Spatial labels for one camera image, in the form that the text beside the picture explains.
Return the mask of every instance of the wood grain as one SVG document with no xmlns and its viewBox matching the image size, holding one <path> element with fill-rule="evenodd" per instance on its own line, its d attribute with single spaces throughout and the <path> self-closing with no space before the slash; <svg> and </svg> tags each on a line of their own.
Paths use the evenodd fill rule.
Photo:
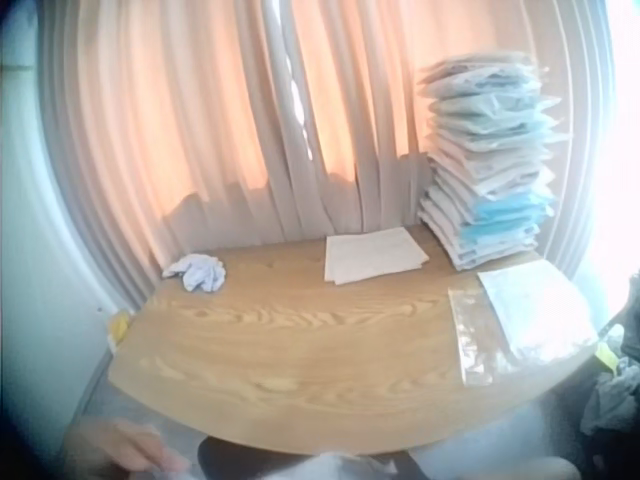
<svg viewBox="0 0 640 480">
<path fill-rule="evenodd" d="M 143 404 L 224 440 L 275 451 L 397 451 L 490 421 L 568 376 L 590 351 L 485 388 L 462 384 L 447 291 L 457 273 L 423 227 L 422 269 L 337 287 L 324 241 L 217 252 L 216 294 L 165 281 L 109 378 Z M 534 253 L 484 270 L 537 259 Z"/>
</svg>

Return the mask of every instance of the crumpled white cloth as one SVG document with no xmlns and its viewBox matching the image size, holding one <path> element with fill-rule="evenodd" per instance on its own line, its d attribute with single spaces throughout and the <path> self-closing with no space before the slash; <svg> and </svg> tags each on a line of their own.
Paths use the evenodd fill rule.
<svg viewBox="0 0 640 480">
<path fill-rule="evenodd" d="M 205 292 L 216 292 L 224 283 L 227 271 L 216 257 L 192 253 L 182 257 L 162 272 L 162 278 L 182 275 L 184 288 L 191 292 L 200 287 Z"/>
</svg>

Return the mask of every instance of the white paper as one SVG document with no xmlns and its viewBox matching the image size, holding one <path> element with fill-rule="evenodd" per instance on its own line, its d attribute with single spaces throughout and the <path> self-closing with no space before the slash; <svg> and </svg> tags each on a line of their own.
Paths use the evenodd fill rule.
<svg viewBox="0 0 640 480">
<path fill-rule="evenodd" d="M 336 285 L 415 270 L 429 257 L 404 228 L 327 237 L 325 281 Z"/>
<path fill-rule="evenodd" d="M 596 341 L 586 299 L 546 260 L 478 277 L 516 357 L 552 361 Z"/>
</svg>

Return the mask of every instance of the curtain fold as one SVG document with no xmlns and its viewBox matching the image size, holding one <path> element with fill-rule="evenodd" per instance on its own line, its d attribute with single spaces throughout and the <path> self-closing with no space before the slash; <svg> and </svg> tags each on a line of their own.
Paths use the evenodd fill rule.
<svg viewBox="0 0 640 480">
<path fill-rule="evenodd" d="M 551 68 L 573 140 L 550 164 L 541 251 L 571 273 L 611 99 L 588 0 L 41 2 L 52 169 L 96 264 L 130 306 L 183 254 L 416 222 L 429 182 L 419 69 L 523 50 Z"/>
</svg>

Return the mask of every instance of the wall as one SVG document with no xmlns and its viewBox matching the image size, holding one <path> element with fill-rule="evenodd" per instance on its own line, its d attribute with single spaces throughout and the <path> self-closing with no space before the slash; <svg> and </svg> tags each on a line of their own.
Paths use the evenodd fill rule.
<svg viewBox="0 0 640 480">
<path fill-rule="evenodd" d="M 45 460 L 107 352 L 115 306 L 77 247 L 39 123 L 33 1 L 2 32 L 3 407 Z"/>
</svg>

